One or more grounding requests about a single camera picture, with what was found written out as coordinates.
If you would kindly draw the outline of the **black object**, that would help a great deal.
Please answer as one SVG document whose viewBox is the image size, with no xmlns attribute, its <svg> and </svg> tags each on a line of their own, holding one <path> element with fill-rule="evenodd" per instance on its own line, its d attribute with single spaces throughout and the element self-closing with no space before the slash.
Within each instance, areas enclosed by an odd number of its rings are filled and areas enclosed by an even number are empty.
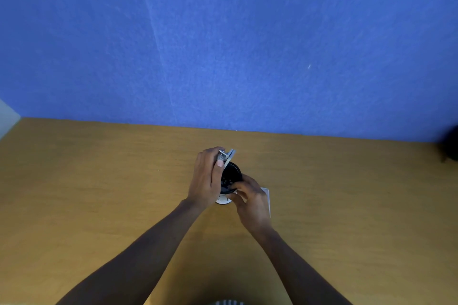
<svg viewBox="0 0 458 305">
<path fill-rule="evenodd" d="M 438 143 L 441 154 L 441 162 L 448 159 L 458 162 L 458 125 L 452 127 Z"/>
</svg>

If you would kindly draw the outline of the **person's left hand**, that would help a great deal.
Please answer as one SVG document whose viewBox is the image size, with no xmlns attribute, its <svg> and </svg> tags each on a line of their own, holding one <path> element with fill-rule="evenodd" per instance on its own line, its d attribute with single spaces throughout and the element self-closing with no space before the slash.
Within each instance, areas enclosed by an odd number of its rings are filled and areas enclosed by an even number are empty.
<svg viewBox="0 0 458 305">
<path fill-rule="evenodd" d="M 214 204 L 219 195 L 212 195 L 212 171 L 217 156 L 223 147 L 213 147 L 198 153 L 186 201 L 191 202 L 199 211 Z"/>
</svg>

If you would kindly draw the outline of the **white flat card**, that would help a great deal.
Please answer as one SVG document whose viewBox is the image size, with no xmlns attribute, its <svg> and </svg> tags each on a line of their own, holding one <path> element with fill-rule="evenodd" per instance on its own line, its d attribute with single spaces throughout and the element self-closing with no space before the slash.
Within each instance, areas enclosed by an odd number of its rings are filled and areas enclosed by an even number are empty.
<svg viewBox="0 0 458 305">
<path fill-rule="evenodd" d="M 261 190 L 265 193 L 267 199 L 267 206 L 268 206 L 268 213 L 269 217 L 271 217 L 271 205 L 270 205 L 270 192 L 269 189 L 266 187 L 261 187 Z"/>
</svg>

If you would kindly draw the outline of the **person's right hand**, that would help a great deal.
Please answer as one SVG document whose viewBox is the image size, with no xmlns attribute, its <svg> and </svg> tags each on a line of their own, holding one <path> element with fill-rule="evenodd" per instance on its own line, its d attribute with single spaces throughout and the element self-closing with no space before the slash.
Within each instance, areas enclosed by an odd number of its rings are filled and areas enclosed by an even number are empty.
<svg viewBox="0 0 458 305">
<path fill-rule="evenodd" d="M 242 225 L 255 239 L 273 230 L 266 195 L 256 181 L 255 198 L 243 206 L 236 206 L 236 209 Z"/>
</svg>

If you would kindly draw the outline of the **white bracket with metal screw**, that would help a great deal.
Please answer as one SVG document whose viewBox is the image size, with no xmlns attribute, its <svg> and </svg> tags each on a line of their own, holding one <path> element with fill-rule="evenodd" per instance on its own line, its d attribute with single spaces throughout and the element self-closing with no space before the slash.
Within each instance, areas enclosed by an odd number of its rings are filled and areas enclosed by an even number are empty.
<svg viewBox="0 0 458 305">
<path fill-rule="evenodd" d="M 229 151 L 227 150 L 220 150 L 219 154 L 217 156 L 217 161 L 221 161 L 223 163 L 223 169 L 226 169 L 230 161 L 232 160 L 233 156 L 235 155 L 236 150 L 235 149 L 230 149 Z"/>
</svg>

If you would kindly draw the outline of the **black-faced white round device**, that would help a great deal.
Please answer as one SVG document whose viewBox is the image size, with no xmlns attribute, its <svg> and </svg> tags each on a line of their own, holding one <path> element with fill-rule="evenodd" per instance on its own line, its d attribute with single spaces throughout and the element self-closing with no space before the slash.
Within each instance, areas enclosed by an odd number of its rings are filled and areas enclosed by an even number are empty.
<svg viewBox="0 0 458 305">
<path fill-rule="evenodd" d="M 216 204 L 229 204 L 231 200 L 227 197 L 227 195 L 237 191 L 237 189 L 233 188 L 232 185 L 236 182 L 242 181 L 243 175 L 239 167 L 235 163 L 228 162 L 222 173 L 221 191 L 219 197 L 216 200 Z"/>
</svg>

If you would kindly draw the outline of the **person's left forearm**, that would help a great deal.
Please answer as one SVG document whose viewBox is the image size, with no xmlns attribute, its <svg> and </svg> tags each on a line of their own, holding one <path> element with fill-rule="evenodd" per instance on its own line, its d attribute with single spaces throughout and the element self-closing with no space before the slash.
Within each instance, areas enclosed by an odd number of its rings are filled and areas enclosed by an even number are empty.
<svg viewBox="0 0 458 305">
<path fill-rule="evenodd" d="M 56 305 L 144 305 L 182 239 L 210 205 L 186 198 L 119 255 L 72 288 Z"/>
</svg>

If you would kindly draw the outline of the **person's right forearm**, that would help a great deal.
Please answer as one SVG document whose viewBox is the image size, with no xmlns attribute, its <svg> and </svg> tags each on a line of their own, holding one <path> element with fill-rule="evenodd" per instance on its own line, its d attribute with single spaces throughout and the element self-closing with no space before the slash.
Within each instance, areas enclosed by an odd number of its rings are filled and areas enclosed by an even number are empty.
<svg viewBox="0 0 458 305">
<path fill-rule="evenodd" d="M 271 261 L 293 305 L 353 305 L 271 226 L 250 233 Z"/>
</svg>

